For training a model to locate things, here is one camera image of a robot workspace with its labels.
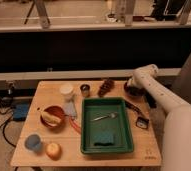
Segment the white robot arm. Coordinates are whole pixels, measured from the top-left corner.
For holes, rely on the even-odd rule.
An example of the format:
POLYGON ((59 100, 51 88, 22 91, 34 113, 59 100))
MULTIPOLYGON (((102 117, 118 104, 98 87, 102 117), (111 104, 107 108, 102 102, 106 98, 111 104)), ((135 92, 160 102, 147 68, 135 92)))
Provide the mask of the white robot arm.
POLYGON ((191 171, 191 104, 155 80, 158 67, 136 68, 129 86, 144 88, 167 112, 161 171, 191 171))

